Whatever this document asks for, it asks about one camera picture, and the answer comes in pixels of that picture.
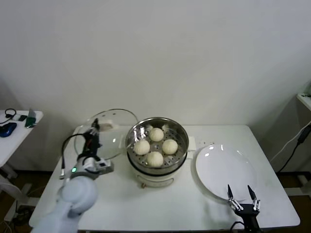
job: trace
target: table leg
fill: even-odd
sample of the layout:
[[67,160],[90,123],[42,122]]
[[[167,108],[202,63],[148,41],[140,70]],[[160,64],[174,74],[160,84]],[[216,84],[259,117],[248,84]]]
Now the table leg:
[[309,196],[311,198],[311,181],[308,181],[304,175],[299,175],[298,179],[302,183],[301,188],[285,188],[289,197],[291,196]]
[[11,184],[6,178],[0,175],[0,188],[12,196],[14,199],[17,199],[18,201],[27,202],[28,197],[26,194],[22,193],[22,191]]
[[8,179],[10,178],[16,178],[17,173],[9,166],[8,164],[5,164],[1,167],[1,170],[3,170],[6,174],[8,174]]

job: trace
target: shelf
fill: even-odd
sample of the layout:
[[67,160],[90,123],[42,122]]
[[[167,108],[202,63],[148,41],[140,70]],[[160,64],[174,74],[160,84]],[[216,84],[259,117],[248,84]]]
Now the shelf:
[[297,98],[311,111],[311,95],[299,93]]

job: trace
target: white plate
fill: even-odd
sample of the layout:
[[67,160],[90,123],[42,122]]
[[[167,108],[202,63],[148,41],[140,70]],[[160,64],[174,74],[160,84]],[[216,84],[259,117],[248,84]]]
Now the white plate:
[[228,199],[228,184],[236,200],[249,198],[247,186],[257,187],[257,173],[238,150],[226,145],[203,148],[196,158],[196,171],[203,185],[216,196]]

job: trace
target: black cable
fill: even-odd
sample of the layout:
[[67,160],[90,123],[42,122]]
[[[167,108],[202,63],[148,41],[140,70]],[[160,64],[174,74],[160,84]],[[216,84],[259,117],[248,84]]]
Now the black cable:
[[244,226],[244,223],[242,223],[242,222],[240,222],[240,221],[236,221],[236,222],[234,222],[234,223],[232,224],[232,226],[230,227],[230,232],[233,232],[232,229],[233,229],[234,226],[235,226],[236,224],[238,224],[238,223],[240,223],[240,224],[242,224],[242,225]]
[[64,157],[64,150],[65,150],[65,146],[66,146],[66,143],[73,137],[76,137],[76,136],[82,136],[83,133],[76,133],[76,134],[73,134],[71,136],[69,136],[68,138],[66,138],[63,142],[63,145],[62,145],[62,169],[65,169],[65,157]]
[[297,147],[300,145],[300,143],[299,142],[297,142],[297,144],[296,144],[296,146],[295,146],[295,148],[294,148],[294,150],[293,150],[293,152],[292,152],[292,155],[290,156],[290,158],[286,161],[286,163],[283,165],[283,167],[277,172],[277,173],[280,173],[283,169],[284,169],[284,167],[288,164],[288,162],[291,160],[291,158],[293,157],[293,155],[295,154],[295,151],[296,151],[296,149],[297,149]]
[[11,116],[7,120],[5,120],[3,122],[0,122],[0,124],[8,122],[9,120],[11,120],[16,115],[16,110],[14,108],[7,108],[7,109],[5,109],[5,111],[4,111],[5,116],[7,115],[7,111],[13,111],[14,113],[13,113],[13,115],[10,114]]

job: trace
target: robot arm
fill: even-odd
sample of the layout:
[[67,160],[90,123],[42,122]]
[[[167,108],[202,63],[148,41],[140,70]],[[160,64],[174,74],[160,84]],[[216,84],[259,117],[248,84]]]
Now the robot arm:
[[99,158],[99,125],[97,119],[84,133],[86,139],[83,152],[71,170],[70,178],[58,191],[54,210],[43,217],[32,233],[77,233],[82,214],[97,200],[98,190],[94,180],[113,171],[111,161]]

